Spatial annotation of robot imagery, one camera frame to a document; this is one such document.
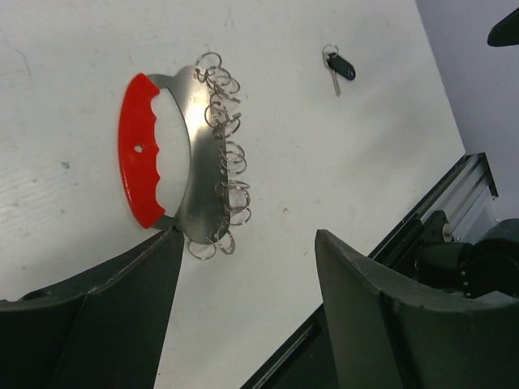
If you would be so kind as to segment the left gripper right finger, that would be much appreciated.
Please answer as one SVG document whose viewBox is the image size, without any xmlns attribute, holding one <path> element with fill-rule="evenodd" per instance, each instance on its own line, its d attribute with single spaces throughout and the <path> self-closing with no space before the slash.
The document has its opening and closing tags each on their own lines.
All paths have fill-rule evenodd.
<svg viewBox="0 0 519 389">
<path fill-rule="evenodd" d="M 325 229 L 315 259 L 340 387 L 517 387 L 517 303 L 430 288 Z"/>
</svg>

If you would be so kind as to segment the key with solid black tag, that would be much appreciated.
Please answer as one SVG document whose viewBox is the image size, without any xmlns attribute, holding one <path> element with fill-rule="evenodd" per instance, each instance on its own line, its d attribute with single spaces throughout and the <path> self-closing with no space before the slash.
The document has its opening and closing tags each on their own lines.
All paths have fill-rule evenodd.
<svg viewBox="0 0 519 389">
<path fill-rule="evenodd" d="M 339 54 L 336 45 L 326 45 L 322 49 L 322 58 L 324 66 L 332 77 L 332 84 L 337 97 L 341 96 L 341 87 L 338 77 L 342 77 L 347 81 L 356 79 L 356 70 L 354 66 Z"/>
</svg>

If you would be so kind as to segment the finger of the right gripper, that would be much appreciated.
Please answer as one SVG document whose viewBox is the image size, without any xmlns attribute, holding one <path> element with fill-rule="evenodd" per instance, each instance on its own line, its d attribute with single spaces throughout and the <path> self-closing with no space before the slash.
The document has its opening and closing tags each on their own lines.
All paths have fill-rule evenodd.
<svg viewBox="0 0 519 389">
<path fill-rule="evenodd" d="M 504 17 L 490 30 L 487 44 L 490 47 L 519 45 L 519 8 Z"/>
</svg>

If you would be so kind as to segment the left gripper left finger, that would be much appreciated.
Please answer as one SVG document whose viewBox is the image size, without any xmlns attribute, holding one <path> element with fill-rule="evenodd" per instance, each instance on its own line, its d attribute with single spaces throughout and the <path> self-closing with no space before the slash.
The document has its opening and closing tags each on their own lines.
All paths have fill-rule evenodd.
<svg viewBox="0 0 519 389">
<path fill-rule="evenodd" d="M 76 276 L 1 303 L 4 388 L 151 388 L 182 262 L 167 229 Z"/>
</svg>

